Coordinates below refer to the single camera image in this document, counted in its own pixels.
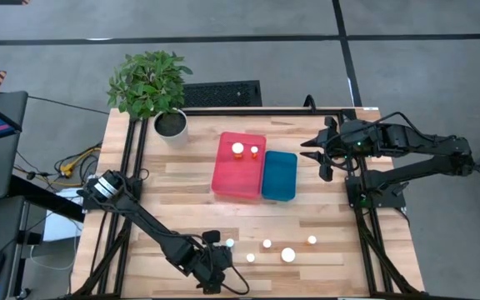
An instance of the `concrete floor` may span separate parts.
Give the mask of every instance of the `concrete floor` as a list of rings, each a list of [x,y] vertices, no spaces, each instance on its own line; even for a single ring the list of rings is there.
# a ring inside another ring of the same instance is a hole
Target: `concrete floor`
[[[480,1],[342,0],[348,34],[480,33]],[[336,34],[329,0],[42,0],[0,6],[0,39]],[[425,133],[459,134],[480,148],[480,40],[350,42],[364,106],[401,111]],[[351,106],[339,42],[0,46],[5,92],[107,110],[105,91],[125,53],[187,57],[189,83],[260,80],[265,106]],[[40,169],[103,137],[103,115],[30,100],[20,152]],[[405,157],[397,166],[415,161]],[[405,192],[428,292],[480,298],[480,175],[430,177]],[[71,262],[73,245],[46,264]],[[68,273],[27,265],[31,299],[64,294]]]

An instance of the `small white cylinder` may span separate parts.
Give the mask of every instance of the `small white cylinder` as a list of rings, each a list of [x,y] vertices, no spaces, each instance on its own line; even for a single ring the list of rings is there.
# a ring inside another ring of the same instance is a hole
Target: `small white cylinder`
[[[296,259],[296,252],[292,248],[284,248],[281,252],[281,258],[286,263],[291,263]]]
[[[247,256],[246,256],[246,259],[249,263],[252,263],[255,261],[255,254],[253,253],[249,253]]]
[[[225,241],[225,246],[231,248],[234,246],[234,240],[232,238],[228,238],[227,241]]]
[[[316,241],[317,241],[317,239],[316,239],[316,237],[314,237],[314,236],[310,236],[310,237],[308,237],[308,239],[307,239],[307,242],[308,242],[309,244],[311,244],[311,245],[315,244]]]
[[[243,152],[243,145],[240,142],[235,142],[232,145],[232,152],[234,154],[242,154]]]
[[[264,240],[264,242],[262,242],[262,245],[265,248],[270,248],[272,246],[272,241],[266,239],[266,240]]]

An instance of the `wooden table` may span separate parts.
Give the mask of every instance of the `wooden table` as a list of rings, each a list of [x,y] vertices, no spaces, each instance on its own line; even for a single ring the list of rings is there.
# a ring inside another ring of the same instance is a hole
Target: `wooden table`
[[[378,110],[357,108],[357,118],[376,120]],[[171,149],[150,125],[142,167],[150,172],[144,182],[142,202],[166,227],[180,233],[201,234],[209,229],[222,232],[222,240],[233,238],[233,262],[251,286],[250,297],[337,297],[367,296],[363,256],[353,211],[348,206],[344,171],[335,170],[333,181],[318,177],[318,165],[299,156],[309,151],[299,145],[324,128],[324,117],[189,117],[190,144]],[[119,169],[128,127],[128,115],[112,110],[103,140],[97,174]],[[223,202],[215,199],[210,188],[218,140],[223,131],[263,134],[267,150],[298,155],[297,195],[290,202],[261,201],[257,204]],[[131,162],[138,139],[135,132]],[[368,168],[387,170],[390,158],[368,159]],[[418,261],[407,222],[394,209],[378,209],[387,255],[403,276],[423,289]],[[90,212],[84,222],[72,286],[81,287],[90,272],[103,212]],[[108,230],[102,235],[98,257],[103,255]],[[317,244],[306,244],[308,236]],[[262,247],[264,239],[272,247]],[[281,261],[280,252],[290,247],[296,251],[293,263]],[[246,255],[254,253],[253,263]],[[377,289],[383,290],[378,260],[372,254]],[[108,277],[107,291],[113,290],[115,258]],[[226,284],[243,290],[242,282],[227,270]],[[158,245],[142,230],[133,226],[127,257],[122,296],[203,297],[196,280],[186,278],[164,259]],[[221,297],[234,296],[223,289]]]

